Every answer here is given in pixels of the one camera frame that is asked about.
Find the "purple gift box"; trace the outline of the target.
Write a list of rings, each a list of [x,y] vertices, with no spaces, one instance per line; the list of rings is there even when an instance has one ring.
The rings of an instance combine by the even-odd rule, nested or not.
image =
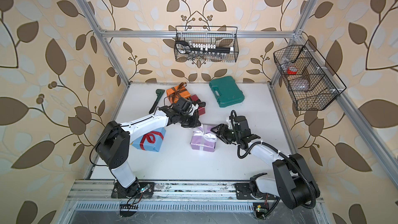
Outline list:
[[[202,124],[193,128],[190,146],[194,150],[214,152],[217,143],[217,136],[211,131],[214,125]]]

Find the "white ribbon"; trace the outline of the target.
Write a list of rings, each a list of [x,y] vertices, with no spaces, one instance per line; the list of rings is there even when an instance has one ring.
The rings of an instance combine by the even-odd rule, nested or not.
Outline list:
[[[194,128],[191,141],[195,144],[215,143],[217,137],[211,132],[211,128],[212,126],[205,124]]]

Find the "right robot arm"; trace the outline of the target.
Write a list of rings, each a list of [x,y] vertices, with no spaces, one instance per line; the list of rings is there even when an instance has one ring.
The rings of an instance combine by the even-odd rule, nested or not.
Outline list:
[[[252,198],[260,200],[274,195],[289,209],[316,206],[320,190],[303,156],[298,153],[285,155],[266,143],[251,132],[246,117],[238,116],[234,110],[227,124],[219,124],[211,128],[211,132],[224,143],[236,145],[238,158],[254,155],[272,167],[272,175],[260,173],[250,178]]]

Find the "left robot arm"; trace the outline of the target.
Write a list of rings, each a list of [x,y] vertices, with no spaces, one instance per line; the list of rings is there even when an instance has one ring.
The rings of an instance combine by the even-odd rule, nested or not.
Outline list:
[[[155,134],[156,129],[171,124],[179,123],[182,128],[201,126],[199,108],[204,105],[204,102],[192,102],[186,98],[180,98],[176,103],[160,107],[138,120],[125,123],[111,121],[106,125],[94,150],[105,162],[122,189],[135,190],[138,179],[127,161],[130,143],[145,134]]]

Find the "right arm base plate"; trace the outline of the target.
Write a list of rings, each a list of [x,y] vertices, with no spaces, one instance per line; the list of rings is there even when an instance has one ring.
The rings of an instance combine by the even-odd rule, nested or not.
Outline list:
[[[262,201],[265,201],[266,198],[268,200],[276,200],[277,199],[274,195],[261,193],[253,182],[236,183],[234,186],[235,186],[235,190],[236,190],[236,198],[238,200],[262,200]]]

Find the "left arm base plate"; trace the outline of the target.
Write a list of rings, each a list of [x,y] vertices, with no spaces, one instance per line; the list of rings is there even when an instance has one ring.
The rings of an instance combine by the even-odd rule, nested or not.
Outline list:
[[[154,193],[154,182],[144,182],[136,180],[128,188],[123,188],[116,180],[112,190],[111,198],[113,199],[129,199],[135,197],[151,198]]]

